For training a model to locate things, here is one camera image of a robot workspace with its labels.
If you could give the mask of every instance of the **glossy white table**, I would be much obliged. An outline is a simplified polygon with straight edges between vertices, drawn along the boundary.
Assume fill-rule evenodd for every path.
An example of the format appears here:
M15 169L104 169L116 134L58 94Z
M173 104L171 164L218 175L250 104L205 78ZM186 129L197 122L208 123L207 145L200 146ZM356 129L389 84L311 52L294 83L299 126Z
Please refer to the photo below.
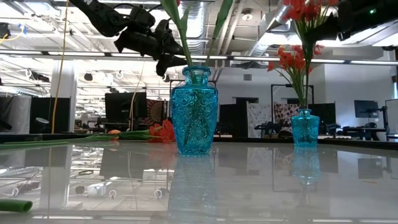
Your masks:
M34 202L1 224L398 223L395 151L220 142L180 157L174 144L92 142L53 147L50 166L49 153L0 151L0 198Z

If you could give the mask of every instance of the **yellow cable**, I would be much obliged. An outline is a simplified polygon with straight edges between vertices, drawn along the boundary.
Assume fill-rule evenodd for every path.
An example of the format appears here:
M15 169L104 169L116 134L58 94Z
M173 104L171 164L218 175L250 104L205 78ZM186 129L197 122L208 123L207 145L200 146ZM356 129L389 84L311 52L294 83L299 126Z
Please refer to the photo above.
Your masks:
M2 44L3 41L12 41L18 39L22 34L24 33L24 26L21 26L21 33L18 34L18 36L13 37L11 39L6 39L8 37L8 34L4 35L2 39L0 40L0 44Z
M54 109L52 111L51 134L54 134L54 129L55 129L55 112L57 110L58 93L59 93L60 84L61 84L61 76L62 76L62 68L63 68L63 56L65 55L66 37L67 37L67 23L68 23L68 5L69 5L69 0L67 0L67 6L66 6L66 9L65 9L65 25L63 27L63 47L62 47L62 56L61 56L61 66L60 66L60 74L58 76L57 92L55 93Z
M145 62L144 62L144 64L143 64L143 66L142 66L142 69L141 69L141 74L139 75L139 79L138 79L138 83L137 83L137 86L136 86L136 89L134 90L134 93L132 94L132 98L131 98L131 104L130 104L130 120L129 120L129 128L131 128L131 130L130 131L133 131L133 129L132 129L132 126L133 126L133 113L132 113L132 109L133 109L133 105L134 105L134 100L136 99L136 93L137 93L137 89L138 89L138 86L139 86L139 83L141 82L141 77L142 77L142 73L144 72L144 67L145 67Z

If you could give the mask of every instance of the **patterned fabric backdrop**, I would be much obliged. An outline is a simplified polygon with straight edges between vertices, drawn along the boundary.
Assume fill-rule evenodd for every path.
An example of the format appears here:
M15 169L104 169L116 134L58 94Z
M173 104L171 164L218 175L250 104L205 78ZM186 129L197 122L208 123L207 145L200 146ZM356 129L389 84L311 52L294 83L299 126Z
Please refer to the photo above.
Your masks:
M261 138L261 130L254 130L257 125L271 121L271 105L247 103L248 137Z
M148 117L139 118L140 124L146 124L148 126L154 125L155 123L162 124L165 119L164 116L164 101L162 100L147 100Z
M299 115L298 105L274 103L274 122L277 124L287 123L289 125L289 127L283 127L282 130L292 131L292 121L290 119L297 115Z

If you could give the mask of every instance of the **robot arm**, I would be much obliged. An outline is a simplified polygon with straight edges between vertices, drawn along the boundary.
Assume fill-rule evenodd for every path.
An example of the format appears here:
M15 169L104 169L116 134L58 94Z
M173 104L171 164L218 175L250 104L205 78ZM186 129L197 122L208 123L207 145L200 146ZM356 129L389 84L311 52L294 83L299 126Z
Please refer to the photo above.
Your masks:
M305 34L312 41L349 39L358 32L398 19L397 0L340 0L338 17L333 14Z
M169 67L187 64L184 59L174 57L184 55L184 52L174 40L168 20L160 21L155 32L152 32L150 28L155 24L155 18L142 7L133 7L130 15L124 15L97 0L70 2L86 14L92 25L105 37L114 37L121 32L119 39L114 42L119 52L127 48L159 60L156 66L159 76L164 77Z

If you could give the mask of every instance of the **small blue glass vase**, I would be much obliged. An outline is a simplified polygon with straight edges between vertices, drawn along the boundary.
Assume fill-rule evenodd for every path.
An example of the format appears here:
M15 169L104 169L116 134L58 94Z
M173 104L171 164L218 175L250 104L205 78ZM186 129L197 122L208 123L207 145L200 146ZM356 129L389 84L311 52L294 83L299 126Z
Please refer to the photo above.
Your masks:
M299 110L299 115L292 117L294 146L316 147L319 134L319 117L312 116L311 110Z
M175 87L171 97L178 151L183 155L208 154L217 124L218 90L208 85L208 67L186 67L182 73L185 85Z

